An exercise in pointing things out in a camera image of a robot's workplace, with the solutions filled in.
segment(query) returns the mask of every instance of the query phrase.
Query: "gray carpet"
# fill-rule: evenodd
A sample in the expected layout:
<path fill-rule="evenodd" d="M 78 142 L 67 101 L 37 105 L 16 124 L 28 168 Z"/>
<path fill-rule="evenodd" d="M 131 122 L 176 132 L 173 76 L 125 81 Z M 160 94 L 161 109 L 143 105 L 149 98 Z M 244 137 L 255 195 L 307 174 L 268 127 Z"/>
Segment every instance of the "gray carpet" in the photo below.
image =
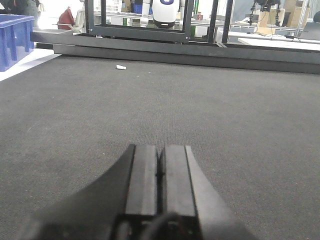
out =
<path fill-rule="evenodd" d="M 190 145 L 260 239 L 319 240 L 318 75 L 61 56 L 0 82 L 0 114 L 1 240 L 130 143 Z"/>

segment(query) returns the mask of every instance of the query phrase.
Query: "red bag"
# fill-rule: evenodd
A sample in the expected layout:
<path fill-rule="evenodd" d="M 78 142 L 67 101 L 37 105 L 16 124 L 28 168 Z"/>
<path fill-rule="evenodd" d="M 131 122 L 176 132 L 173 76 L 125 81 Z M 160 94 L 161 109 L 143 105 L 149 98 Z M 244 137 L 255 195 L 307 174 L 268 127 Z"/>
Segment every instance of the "red bag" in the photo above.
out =
<path fill-rule="evenodd" d="M 71 30 L 69 26 L 59 25 L 59 24 L 70 24 L 71 26 L 75 25 L 74 17 L 72 16 L 70 7 L 68 7 L 64 13 L 61 14 L 58 21 L 58 29 Z"/>

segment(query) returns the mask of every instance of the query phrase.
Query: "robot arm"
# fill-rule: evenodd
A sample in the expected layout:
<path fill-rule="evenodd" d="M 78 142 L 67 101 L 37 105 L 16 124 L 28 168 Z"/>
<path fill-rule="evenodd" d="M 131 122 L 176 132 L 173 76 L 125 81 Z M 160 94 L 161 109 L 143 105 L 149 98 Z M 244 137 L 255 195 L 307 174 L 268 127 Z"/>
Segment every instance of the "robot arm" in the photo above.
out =
<path fill-rule="evenodd" d="M 142 16 L 140 18 L 140 27 L 146 28 L 149 22 L 149 9 L 151 0 L 143 0 L 142 2 Z"/>
<path fill-rule="evenodd" d="M 254 11 L 256 10 L 256 5 L 259 4 L 261 6 L 261 12 L 270 12 L 271 6 L 277 5 L 276 8 L 276 16 L 275 16 L 275 25 L 280 26 L 279 22 L 279 13 L 280 13 L 280 4 L 281 0 L 254 0 L 253 5 L 251 7 L 251 14 L 249 24 L 252 25 L 252 18 L 254 15 Z"/>

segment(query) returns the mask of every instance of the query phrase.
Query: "white paper scrap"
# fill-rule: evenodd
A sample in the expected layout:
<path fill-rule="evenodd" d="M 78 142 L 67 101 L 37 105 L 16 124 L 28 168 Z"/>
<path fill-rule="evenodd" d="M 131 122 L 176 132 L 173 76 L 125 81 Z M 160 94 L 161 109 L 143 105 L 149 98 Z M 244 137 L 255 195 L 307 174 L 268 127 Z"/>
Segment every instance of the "white paper scrap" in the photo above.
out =
<path fill-rule="evenodd" d="M 117 65 L 117 66 L 116 66 L 116 69 L 126 70 L 127 67 L 126 67 L 126 66 Z"/>

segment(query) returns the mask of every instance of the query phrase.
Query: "blue bin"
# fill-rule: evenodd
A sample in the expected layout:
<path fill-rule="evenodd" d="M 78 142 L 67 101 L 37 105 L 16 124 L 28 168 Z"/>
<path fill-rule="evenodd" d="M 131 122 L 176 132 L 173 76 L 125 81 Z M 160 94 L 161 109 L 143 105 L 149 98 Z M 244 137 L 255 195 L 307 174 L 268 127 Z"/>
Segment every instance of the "blue bin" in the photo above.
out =
<path fill-rule="evenodd" d="M 135 14 L 142 14 L 142 5 L 140 4 L 133 4 L 133 12 Z M 149 15 L 152 14 L 152 8 L 149 8 Z"/>
<path fill-rule="evenodd" d="M 33 16 L 0 14 L 0 72 L 4 72 L 23 59 L 34 48 L 30 41 Z"/>

